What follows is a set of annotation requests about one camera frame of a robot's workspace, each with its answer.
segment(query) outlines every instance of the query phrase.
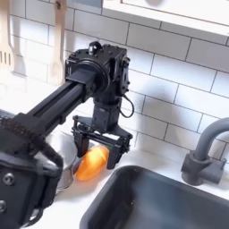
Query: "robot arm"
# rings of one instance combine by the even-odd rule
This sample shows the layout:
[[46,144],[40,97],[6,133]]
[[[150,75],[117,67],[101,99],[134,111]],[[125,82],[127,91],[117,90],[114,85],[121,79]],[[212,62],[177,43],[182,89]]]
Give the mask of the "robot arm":
[[[75,116],[73,137],[78,157],[89,140],[109,145],[107,169],[128,152],[131,135],[118,126],[122,97],[128,91],[126,49],[101,46],[78,50],[66,60],[66,82],[27,114],[0,120],[0,227],[17,229],[36,223],[52,205],[63,171],[62,158],[46,144],[46,136],[79,104],[94,98],[93,117]],[[104,136],[117,135],[118,140]],[[41,152],[55,165],[34,156]]]

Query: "faucet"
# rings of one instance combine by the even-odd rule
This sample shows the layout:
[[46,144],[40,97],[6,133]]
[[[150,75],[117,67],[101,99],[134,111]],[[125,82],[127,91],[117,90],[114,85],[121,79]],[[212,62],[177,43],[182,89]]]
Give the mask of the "faucet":
[[229,118],[210,124],[201,134],[195,150],[187,154],[182,164],[182,179],[193,186],[199,186],[204,180],[219,184],[226,159],[213,160],[208,155],[214,139],[223,132],[229,131]]

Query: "wooden spatula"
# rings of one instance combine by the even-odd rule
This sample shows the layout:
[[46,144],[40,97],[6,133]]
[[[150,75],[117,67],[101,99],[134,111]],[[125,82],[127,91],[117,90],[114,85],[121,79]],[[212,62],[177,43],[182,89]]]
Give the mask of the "wooden spatula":
[[51,64],[51,79],[55,85],[64,83],[64,24],[67,11],[66,0],[55,1],[55,46]]
[[15,53],[11,46],[10,37],[10,0],[0,0],[0,22],[2,40],[0,43],[0,68],[14,71]]

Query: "orange object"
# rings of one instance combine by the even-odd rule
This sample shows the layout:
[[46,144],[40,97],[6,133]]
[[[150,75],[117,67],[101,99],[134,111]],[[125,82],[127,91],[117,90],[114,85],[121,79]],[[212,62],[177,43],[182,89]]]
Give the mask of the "orange object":
[[87,181],[101,172],[107,164],[109,150],[105,146],[91,148],[82,159],[76,172],[79,181]]

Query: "metal pot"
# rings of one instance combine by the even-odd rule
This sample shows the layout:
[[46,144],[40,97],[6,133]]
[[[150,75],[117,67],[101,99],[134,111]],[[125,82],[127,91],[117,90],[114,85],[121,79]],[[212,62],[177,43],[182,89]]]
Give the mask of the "metal pot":
[[[53,131],[47,136],[47,142],[58,154],[63,157],[64,160],[64,169],[57,186],[57,194],[60,191],[67,189],[72,184],[74,174],[77,170],[80,160],[77,158],[77,148],[75,146],[73,136],[61,131]],[[38,154],[36,158],[53,164],[41,154]]]

